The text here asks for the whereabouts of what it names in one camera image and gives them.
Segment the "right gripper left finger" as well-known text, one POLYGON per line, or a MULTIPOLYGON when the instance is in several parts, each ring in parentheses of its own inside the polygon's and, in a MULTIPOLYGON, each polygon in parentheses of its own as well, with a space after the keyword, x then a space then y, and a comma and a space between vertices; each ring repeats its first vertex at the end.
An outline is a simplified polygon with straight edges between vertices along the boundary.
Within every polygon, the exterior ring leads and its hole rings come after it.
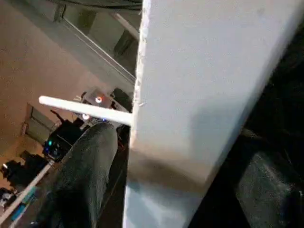
POLYGON ((96 227, 117 147, 117 133, 111 123, 90 127, 43 185, 33 226, 96 227))

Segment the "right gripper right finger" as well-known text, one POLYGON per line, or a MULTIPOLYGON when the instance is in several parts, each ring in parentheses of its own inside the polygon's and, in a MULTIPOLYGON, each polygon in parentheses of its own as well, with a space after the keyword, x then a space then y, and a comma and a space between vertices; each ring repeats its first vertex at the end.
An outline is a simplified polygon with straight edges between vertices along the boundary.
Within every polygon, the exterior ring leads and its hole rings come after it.
POLYGON ((302 228, 304 183, 280 151, 245 129, 236 141, 236 197, 252 228, 302 228))

